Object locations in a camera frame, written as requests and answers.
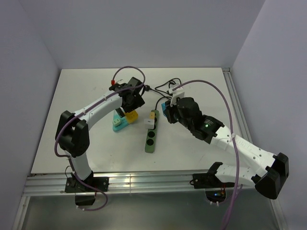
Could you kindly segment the yellow cube socket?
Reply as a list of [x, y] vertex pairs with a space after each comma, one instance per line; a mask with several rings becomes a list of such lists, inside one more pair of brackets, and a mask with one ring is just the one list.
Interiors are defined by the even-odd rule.
[[138, 119], [138, 113], [136, 110], [133, 110], [129, 113], [125, 113], [126, 120], [129, 124], [135, 122]]

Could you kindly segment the blue plug adapter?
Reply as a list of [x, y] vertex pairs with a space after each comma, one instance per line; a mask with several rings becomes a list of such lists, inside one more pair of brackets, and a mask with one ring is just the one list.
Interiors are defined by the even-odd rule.
[[170, 115], [171, 115], [171, 106], [170, 106], [170, 101], [166, 101], [164, 103], [161, 104], [161, 107], [162, 107], [162, 112], [163, 112], [163, 115], [169, 119], [170, 118]]

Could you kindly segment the teal triangular power strip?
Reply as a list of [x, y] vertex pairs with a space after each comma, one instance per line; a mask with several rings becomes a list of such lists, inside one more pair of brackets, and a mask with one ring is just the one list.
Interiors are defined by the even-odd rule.
[[114, 132], [119, 132], [120, 130], [126, 128], [130, 124], [127, 122], [126, 117], [125, 117], [125, 112], [121, 109], [118, 108], [114, 110], [113, 112], [113, 119], [114, 118], [120, 118], [121, 119], [121, 124], [119, 126], [113, 126], [113, 131]]

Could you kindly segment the light green plug adapter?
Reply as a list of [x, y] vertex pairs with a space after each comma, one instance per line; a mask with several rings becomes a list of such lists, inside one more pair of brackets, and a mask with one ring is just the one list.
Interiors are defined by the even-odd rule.
[[112, 121], [113, 126], [117, 127], [121, 124], [121, 119], [120, 118], [114, 118]]

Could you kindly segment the white charger plug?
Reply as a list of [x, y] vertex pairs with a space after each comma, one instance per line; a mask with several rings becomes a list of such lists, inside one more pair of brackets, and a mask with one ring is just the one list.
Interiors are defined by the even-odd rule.
[[145, 129], [154, 129], [155, 121], [151, 118], [144, 119], [144, 127]]

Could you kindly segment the green power strip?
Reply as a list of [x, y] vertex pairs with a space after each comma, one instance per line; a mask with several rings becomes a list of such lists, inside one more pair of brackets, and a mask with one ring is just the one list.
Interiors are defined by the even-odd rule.
[[147, 130], [147, 136], [144, 148], [146, 153], [154, 153], [155, 151], [155, 144], [157, 139], [157, 127], [159, 124], [159, 111], [151, 110], [151, 113], [154, 113], [154, 127], [153, 129]]

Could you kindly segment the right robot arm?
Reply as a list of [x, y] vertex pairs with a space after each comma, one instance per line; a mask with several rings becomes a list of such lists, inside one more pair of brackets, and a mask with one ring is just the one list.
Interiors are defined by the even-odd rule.
[[195, 189], [233, 187], [235, 182], [253, 186], [264, 197], [276, 199], [289, 176], [289, 159], [251, 144], [231, 134], [221, 121], [202, 114], [191, 97], [179, 99], [175, 105], [166, 101], [162, 106], [169, 123], [179, 122], [197, 139], [239, 157], [243, 166], [215, 162], [207, 172], [195, 173], [191, 184]]

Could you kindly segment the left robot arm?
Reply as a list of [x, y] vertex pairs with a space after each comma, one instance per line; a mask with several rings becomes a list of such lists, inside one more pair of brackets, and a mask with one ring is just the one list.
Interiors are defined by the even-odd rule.
[[[94, 185], [93, 171], [89, 166], [86, 151], [90, 145], [89, 131], [103, 117], [116, 109], [130, 113], [143, 106], [145, 101], [140, 95], [143, 82], [132, 77], [127, 83], [115, 83], [100, 98], [88, 106], [71, 113], [60, 115], [55, 137], [54, 150], [58, 157], [67, 157], [72, 170], [77, 174], [76, 186], [89, 191]], [[57, 153], [57, 147], [65, 151]]]

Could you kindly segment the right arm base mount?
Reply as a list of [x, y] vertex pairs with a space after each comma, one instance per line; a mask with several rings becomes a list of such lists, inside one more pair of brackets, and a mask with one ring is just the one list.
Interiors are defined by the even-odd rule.
[[226, 188], [233, 188], [232, 182], [221, 182], [217, 177], [217, 170], [223, 164], [221, 162], [215, 162], [207, 172], [194, 173], [189, 184], [194, 189], [212, 189], [205, 191], [206, 198], [210, 205], [219, 206], [227, 200]]

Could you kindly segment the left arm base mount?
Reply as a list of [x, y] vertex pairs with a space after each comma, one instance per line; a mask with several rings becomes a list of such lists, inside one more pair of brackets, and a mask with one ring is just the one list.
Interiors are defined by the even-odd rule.
[[[84, 211], [96, 211], [104, 208], [108, 203], [109, 178], [93, 177], [89, 180], [79, 181], [74, 176], [68, 177], [64, 192], [67, 194], [75, 194], [75, 204], [77, 208]], [[104, 204], [100, 207], [90, 208], [96, 200], [98, 193], [105, 197]]]

